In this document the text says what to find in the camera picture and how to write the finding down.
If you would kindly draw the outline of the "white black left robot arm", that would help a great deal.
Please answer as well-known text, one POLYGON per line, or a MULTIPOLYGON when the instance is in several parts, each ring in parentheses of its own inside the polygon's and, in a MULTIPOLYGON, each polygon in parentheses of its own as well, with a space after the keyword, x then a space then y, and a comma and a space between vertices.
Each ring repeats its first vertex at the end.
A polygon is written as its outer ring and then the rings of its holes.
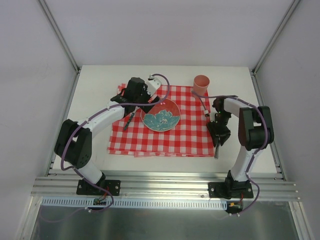
POLYGON ((161 85, 154 75, 147 80, 132 77, 103 109, 85 120, 67 119, 62 123, 54 153, 61 158, 61 164, 68 162, 82 178, 87 179, 87 187, 93 194, 100 194, 105 188, 105 175, 91 160, 93 138, 112 123, 134 112, 137 107, 146 113, 150 111, 160 101, 159 97, 153 101, 150 99, 161 85))

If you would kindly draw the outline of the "aluminium frame post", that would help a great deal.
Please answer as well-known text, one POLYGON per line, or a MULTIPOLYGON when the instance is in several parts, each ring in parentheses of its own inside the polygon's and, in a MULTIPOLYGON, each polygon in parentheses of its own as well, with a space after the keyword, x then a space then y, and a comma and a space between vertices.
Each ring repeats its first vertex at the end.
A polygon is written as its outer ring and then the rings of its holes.
POLYGON ((301 2, 302 2, 301 0, 292 0, 291 1, 285 14, 283 15, 283 17, 280 20, 279 24, 277 25, 274 33, 272 34, 271 38, 269 39, 266 47, 264 48, 261 56, 259 57, 256 65, 254 66, 254 68, 251 71, 254 76, 258 73, 259 69, 262 67, 267 56, 271 52, 272 48, 276 44, 276 41, 280 37, 281 33, 284 31, 286 25, 288 24, 289 20, 292 18, 293 14, 295 13, 297 7, 300 5, 301 2))
POLYGON ((56 36, 60 46, 62 47, 63 52, 65 53, 68 61, 71 64, 72 68, 74 69, 74 71, 76 73, 79 73, 81 68, 77 64, 76 59, 73 56, 71 49, 69 48, 67 41, 64 38, 64 35, 61 32, 61 29, 60 29, 54 15, 53 15, 52 11, 50 10, 50 7, 49 7, 47 1, 46 0, 37 0, 36 2, 39 4, 46 20, 48 21, 49 25, 51 26, 51 28, 54 32, 54 35, 56 36))

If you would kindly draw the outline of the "aluminium frame post right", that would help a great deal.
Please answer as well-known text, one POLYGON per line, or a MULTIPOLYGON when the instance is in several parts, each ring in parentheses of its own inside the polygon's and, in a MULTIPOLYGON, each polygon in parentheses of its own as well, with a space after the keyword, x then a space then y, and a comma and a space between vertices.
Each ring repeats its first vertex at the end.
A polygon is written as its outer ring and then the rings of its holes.
POLYGON ((274 33, 272 34, 271 38, 269 39, 266 47, 264 48, 261 56, 259 57, 256 65, 254 66, 254 68, 251 71, 254 76, 258 73, 259 69, 262 67, 267 56, 271 52, 272 48, 276 44, 276 41, 280 37, 281 33, 284 31, 286 25, 288 24, 289 20, 292 18, 293 14, 295 13, 297 7, 300 5, 301 2, 302 2, 301 0, 292 0, 291 1, 285 14, 283 15, 283 17, 280 20, 279 24, 277 25, 274 33))

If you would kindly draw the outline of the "aluminium front rail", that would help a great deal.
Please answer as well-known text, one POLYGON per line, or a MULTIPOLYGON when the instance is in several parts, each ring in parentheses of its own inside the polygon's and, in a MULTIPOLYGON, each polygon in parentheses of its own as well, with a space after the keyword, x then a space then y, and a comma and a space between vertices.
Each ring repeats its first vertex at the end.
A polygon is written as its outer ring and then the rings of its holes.
MULTIPOLYGON (((150 199, 200 200, 209 198, 208 183, 222 182, 226 173, 183 173, 106 170, 106 178, 120 180, 120 197, 150 199)), ((260 189, 260 201, 300 202, 298 184, 284 180, 280 173, 253 173, 257 183, 253 193, 260 189)), ((72 197, 76 194, 79 177, 71 171, 52 170, 47 176, 38 176, 33 184, 33 196, 72 197)))

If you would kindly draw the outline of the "red teal ceramic plate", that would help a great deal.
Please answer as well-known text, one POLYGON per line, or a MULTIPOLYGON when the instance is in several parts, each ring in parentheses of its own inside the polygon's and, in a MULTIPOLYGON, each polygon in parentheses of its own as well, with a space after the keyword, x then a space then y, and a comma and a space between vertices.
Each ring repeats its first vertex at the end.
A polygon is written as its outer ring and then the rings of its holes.
POLYGON ((148 113, 142 111, 140 118, 148 129, 155 132, 166 132, 179 123, 181 112, 174 101, 165 99, 155 105, 148 113))

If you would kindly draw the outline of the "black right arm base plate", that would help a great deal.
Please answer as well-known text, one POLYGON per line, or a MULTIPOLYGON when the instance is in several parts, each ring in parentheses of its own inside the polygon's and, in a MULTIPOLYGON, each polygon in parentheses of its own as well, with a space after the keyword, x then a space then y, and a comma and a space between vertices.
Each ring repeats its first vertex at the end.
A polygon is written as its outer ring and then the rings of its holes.
POLYGON ((238 183, 209 182, 208 194, 210 198, 222 198, 227 200, 233 198, 254 198, 252 185, 249 181, 243 181, 238 183))

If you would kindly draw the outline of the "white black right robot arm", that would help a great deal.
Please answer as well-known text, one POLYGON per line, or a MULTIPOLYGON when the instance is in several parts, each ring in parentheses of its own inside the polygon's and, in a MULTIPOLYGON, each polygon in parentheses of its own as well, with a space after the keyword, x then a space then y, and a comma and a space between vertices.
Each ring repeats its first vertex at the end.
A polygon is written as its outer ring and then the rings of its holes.
POLYGON ((223 146, 231 136, 227 127, 229 119, 238 118, 240 150, 223 188, 224 193, 233 198, 242 191, 240 183, 250 181, 250 172, 260 153, 274 141, 271 110, 266 105, 255 106, 235 95, 216 96, 212 107, 216 114, 206 126, 215 148, 223 146))

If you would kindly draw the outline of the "aluminium frame post left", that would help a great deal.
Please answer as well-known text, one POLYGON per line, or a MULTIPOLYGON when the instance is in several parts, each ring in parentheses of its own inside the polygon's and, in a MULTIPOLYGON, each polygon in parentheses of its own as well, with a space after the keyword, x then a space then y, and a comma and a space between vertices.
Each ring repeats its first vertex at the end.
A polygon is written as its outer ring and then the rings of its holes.
POLYGON ((61 32, 61 29, 60 29, 54 15, 53 15, 52 11, 50 10, 50 7, 49 7, 47 1, 46 0, 37 0, 36 2, 39 4, 46 20, 48 21, 49 25, 51 26, 51 28, 54 32, 54 35, 56 36, 60 46, 62 47, 63 52, 65 53, 68 61, 71 64, 72 68, 74 69, 74 71, 76 73, 79 73, 81 68, 77 64, 76 59, 73 56, 71 49, 69 48, 67 41, 64 38, 64 35, 61 32))

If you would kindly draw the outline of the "salmon pink plastic cup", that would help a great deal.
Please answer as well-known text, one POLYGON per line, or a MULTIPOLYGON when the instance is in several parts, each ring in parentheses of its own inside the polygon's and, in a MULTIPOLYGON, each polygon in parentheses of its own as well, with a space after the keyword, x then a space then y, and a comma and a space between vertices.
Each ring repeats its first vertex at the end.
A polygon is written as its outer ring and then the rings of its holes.
POLYGON ((210 79, 205 75, 197 75, 193 80, 193 91, 199 96, 204 96, 208 86, 210 84, 210 79))

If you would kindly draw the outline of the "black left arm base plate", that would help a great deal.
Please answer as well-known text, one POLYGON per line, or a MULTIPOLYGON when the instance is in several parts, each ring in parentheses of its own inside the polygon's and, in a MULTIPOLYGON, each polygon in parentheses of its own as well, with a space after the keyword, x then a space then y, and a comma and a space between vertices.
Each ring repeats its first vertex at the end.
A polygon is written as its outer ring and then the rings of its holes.
POLYGON ((78 181, 76 194, 81 196, 98 196, 105 194, 104 190, 107 190, 112 196, 119 196, 121 181, 105 179, 93 186, 84 179, 81 179, 78 181))

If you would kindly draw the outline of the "fork with green handle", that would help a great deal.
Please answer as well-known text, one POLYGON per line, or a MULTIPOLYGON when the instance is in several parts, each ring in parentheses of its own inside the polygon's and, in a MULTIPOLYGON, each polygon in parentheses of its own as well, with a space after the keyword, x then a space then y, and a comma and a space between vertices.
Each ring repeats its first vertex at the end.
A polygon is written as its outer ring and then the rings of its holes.
POLYGON ((124 128, 123 128, 124 131, 126 131, 126 130, 128 129, 128 127, 129 127, 132 119, 134 118, 134 116, 135 116, 135 113, 133 112, 133 113, 130 115, 128 121, 126 122, 126 124, 125 124, 125 126, 124 126, 124 128))

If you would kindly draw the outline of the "silver table knife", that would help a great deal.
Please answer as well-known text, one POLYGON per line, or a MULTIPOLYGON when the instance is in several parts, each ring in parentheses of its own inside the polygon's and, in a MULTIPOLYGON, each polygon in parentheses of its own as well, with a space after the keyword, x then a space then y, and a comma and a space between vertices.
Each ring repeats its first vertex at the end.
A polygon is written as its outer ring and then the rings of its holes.
POLYGON ((216 139, 216 145, 214 147, 215 152, 214 152, 214 158, 217 160, 219 158, 219 149, 220 149, 220 139, 216 139))

